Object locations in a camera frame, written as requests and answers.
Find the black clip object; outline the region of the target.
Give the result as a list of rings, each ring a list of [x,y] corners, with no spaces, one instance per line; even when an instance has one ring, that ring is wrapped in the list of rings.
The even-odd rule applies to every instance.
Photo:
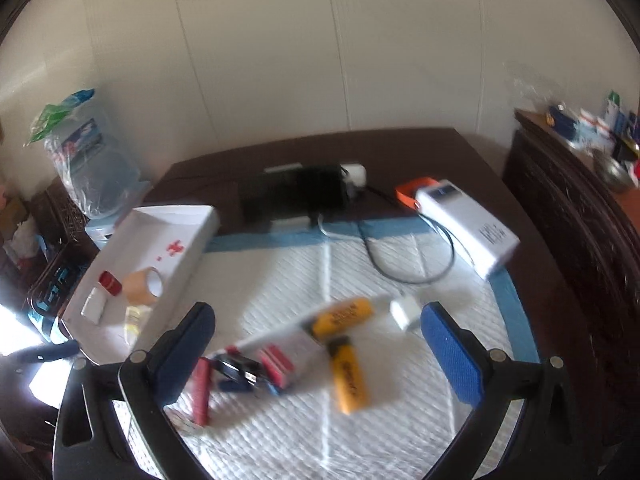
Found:
[[[252,392],[262,380],[262,364],[239,353],[216,356],[213,366],[222,376],[218,380],[222,392]]]

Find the black phone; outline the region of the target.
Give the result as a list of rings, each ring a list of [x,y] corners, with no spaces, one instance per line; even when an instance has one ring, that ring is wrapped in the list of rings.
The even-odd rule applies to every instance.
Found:
[[[343,211],[349,203],[340,166],[310,166],[263,172],[242,180],[238,192],[247,222],[317,217]]]

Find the metal bowl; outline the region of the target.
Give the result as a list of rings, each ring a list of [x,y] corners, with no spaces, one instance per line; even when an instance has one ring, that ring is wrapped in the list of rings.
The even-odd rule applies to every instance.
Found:
[[[634,188],[634,180],[628,171],[605,152],[594,150],[592,163],[593,171],[610,191],[620,194]]]

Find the white power bank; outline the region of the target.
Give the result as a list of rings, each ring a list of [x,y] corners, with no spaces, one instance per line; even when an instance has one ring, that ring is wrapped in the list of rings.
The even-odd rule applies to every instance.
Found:
[[[447,180],[418,188],[414,198],[420,213],[447,230],[458,255],[483,280],[504,266],[520,244],[497,217]]]

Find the red rectangular lighter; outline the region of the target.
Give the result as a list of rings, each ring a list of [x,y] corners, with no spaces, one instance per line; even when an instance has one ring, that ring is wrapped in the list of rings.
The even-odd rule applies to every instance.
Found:
[[[194,424],[208,425],[208,402],[210,391],[210,361],[202,356],[198,359],[193,372],[192,419]]]

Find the white adapter at phone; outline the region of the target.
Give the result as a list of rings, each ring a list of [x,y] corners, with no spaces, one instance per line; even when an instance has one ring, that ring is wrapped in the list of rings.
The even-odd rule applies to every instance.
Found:
[[[361,164],[344,164],[341,166],[343,182],[347,186],[364,190],[367,186],[367,169]]]

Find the wooden chair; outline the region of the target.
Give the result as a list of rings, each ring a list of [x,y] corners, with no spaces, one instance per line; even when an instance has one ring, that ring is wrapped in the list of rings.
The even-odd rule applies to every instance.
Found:
[[[49,339],[56,318],[98,254],[85,231],[88,218],[60,179],[30,200],[15,197],[1,211],[1,234],[15,234],[24,220],[35,222],[36,254],[19,259],[1,240],[1,304],[18,320]]]

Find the white marker blue cap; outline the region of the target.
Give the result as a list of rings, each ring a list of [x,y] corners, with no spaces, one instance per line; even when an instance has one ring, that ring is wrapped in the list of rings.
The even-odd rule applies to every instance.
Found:
[[[374,307],[374,315],[372,315],[370,318],[373,318],[375,315],[384,312],[386,307],[390,303],[390,296],[376,295],[373,297],[357,296],[347,298],[334,301],[332,302],[332,304],[337,304],[338,302],[359,297],[367,298],[371,301],[371,304]],[[370,318],[368,318],[367,321],[358,324],[350,330],[345,330],[344,333],[337,334],[323,340],[318,340],[311,336],[309,330],[310,324],[321,311],[326,310],[328,307],[331,307],[332,304],[322,304],[322,306],[316,307],[311,311],[299,316],[295,320],[286,322],[279,327],[274,328],[273,330],[267,330],[266,332],[262,332],[256,336],[251,336],[250,338],[239,341],[236,344],[230,344],[230,346],[216,353],[213,357],[213,360],[216,358],[216,356],[220,356],[221,354],[239,353],[242,354],[242,356],[246,356],[247,358],[262,364],[258,356],[258,351],[262,347],[269,346],[270,344],[275,344],[286,354],[286,356],[292,361],[295,366],[295,375],[293,377],[291,385],[285,390],[276,388],[274,385],[270,384],[266,372],[264,368],[262,368],[262,380],[259,382],[256,388],[266,387],[277,392],[291,389],[292,385],[294,385],[299,380],[300,376],[303,376],[308,368],[311,367],[311,363],[314,362],[324,351],[324,349],[326,348],[326,344],[328,344],[330,340],[336,337],[345,336],[350,330],[353,330],[364,322],[370,320]]]

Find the brown tape roll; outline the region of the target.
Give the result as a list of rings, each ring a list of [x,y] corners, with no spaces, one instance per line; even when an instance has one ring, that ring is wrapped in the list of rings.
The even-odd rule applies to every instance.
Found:
[[[163,289],[163,279],[154,266],[132,272],[122,281],[122,292],[130,306],[154,306]]]

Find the white charger plug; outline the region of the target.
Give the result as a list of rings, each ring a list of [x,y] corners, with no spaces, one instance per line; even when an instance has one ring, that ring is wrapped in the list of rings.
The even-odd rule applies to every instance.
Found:
[[[390,315],[403,332],[420,324],[422,310],[423,304],[415,296],[400,296],[390,302]]]

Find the dark wooden sideboard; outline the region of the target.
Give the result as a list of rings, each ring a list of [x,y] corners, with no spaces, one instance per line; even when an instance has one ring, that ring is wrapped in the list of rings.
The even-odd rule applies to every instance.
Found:
[[[586,156],[544,116],[518,122],[503,181],[544,238],[590,330],[605,390],[624,411],[639,407],[639,232]]]

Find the white plastic bottle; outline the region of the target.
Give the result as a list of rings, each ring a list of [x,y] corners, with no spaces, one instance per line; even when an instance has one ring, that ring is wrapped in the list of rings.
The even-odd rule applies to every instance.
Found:
[[[81,308],[80,314],[87,321],[98,325],[107,302],[106,292],[102,288],[93,287]]]

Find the pink small box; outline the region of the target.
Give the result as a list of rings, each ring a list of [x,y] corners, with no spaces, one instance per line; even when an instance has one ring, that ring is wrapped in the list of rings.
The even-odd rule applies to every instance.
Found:
[[[287,389],[295,375],[295,366],[286,354],[275,344],[270,344],[262,347],[258,356],[270,384],[281,390]]]

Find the small oil bottle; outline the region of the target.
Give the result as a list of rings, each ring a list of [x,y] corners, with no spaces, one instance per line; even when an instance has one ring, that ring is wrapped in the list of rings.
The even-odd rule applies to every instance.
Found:
[[[124,321],[124,339],[129,348],[136,344],[151,311],[152,308],[148,306],[127,307]]]

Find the white cardboard box tray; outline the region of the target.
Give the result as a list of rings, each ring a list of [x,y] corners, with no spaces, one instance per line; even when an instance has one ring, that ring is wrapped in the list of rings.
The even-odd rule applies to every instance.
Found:
[[[149,350],[168,330],[172,318],[186,310],[181,296],[204,254],[205,245],[219,228],[216,209],[209,205],[165,205],[134,208],[90,264],[62,315],[61,324],[78,341],[85,356],[96,364],[120,362],[134,350]],[[124,339],[128,301],[123,292],[114,297],[98,282],[103,271],[121,283],[137,270],[154,266],[163,279],[163,295],[152,311],[136,344]],[[80,314],[89,292],[99,287],[107,302],[98,325]]]

